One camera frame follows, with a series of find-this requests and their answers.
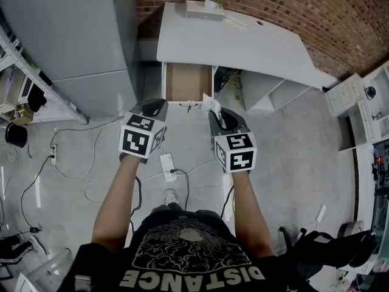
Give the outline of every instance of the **graphic print on shirt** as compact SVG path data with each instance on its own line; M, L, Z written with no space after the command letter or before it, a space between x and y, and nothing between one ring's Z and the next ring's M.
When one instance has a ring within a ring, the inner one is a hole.
M138 269L206 274L251 265L242 249L196 220L174 221L151 229L143 238L132 266Z

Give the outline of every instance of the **white desk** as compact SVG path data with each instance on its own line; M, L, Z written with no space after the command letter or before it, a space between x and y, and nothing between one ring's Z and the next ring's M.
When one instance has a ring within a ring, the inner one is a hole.
M294 83L308 86L297 90L297 95L309 87L321 89L337 81L314 67L303 42L295 33L262 20L263 25L259 25L259 19L236 12L226 11L226 16L244 23L245 27L226 18L221 23L185 19L185 11L185 4L165 4L157 49L157 60L162 63L237 68L278 77L277 85L288 80L283 88L290 83L291 86ZM261 76L249 78L255 85L268 80L268 77L264 80ZM266 88L265 94L259 94L260 99L277 86L270 87Z

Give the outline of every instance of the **shoe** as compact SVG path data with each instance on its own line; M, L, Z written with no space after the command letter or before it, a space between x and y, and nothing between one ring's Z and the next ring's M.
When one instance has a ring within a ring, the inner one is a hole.
M45 256L47 255L47 252L46 250L44 249L43 245L39 242L39 240L34 237L34 236L31 236L29 241L31 242L31 244L33 245L34 247L34 250L36 251L41 251Z
M168 189L165 193L164 203L168 205L173 202L178 204L176 192L173 189Z

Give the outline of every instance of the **power outlet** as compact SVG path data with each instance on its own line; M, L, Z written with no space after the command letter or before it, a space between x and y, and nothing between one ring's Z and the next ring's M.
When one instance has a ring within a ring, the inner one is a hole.
M165 155L160 155L159 159L162 164L162 170L164 170L166 182L174 182L177 179L177 175L170 173L170 170L174 169L171 154L167 153Z
M55 165L57 163L57 145L51 145L51 155L54 155L54 158L51 158L51 163Z

